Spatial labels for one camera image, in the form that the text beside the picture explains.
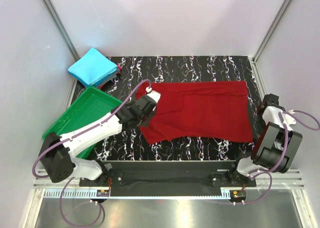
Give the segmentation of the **red t shirt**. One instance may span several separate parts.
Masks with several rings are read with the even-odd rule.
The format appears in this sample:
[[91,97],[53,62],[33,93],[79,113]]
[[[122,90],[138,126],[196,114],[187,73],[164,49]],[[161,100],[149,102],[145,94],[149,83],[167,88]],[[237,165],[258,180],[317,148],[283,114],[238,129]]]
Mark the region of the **red t shirt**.
[[245,81],[163,82],[152,89],[161,95],[156,114],[139,127],[150,145],[181,137],[253,140]]

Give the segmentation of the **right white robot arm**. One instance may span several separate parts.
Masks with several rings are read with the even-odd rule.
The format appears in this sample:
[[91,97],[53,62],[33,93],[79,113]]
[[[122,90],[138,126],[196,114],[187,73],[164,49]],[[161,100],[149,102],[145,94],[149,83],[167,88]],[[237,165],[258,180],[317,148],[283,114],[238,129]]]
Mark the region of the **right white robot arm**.
[[263,130],[254,142],[251,155],[238,160],[227,173],[228,183],[235,187],[258,172],[286,173],[303,139],[302,134],[292,128],[296,120],[279,105],[279,96],[266,94],[257,115]]

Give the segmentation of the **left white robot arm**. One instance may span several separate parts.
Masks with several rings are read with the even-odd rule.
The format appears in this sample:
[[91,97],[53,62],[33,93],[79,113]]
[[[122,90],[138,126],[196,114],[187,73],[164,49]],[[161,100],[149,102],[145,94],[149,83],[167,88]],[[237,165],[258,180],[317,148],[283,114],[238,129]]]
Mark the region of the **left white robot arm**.
[[60,183],[68,178],[82,178],[97,186],[108,182],[109,170],[102,162],[79,158],[78,154],[96,143],[135,129],[139,125],[147,125],[155,115],[161,94],[146,88],[136,101],[123,102],[102,118],[69,133],[57,135],[49,133],[39,153],[47,177],[52,183]]

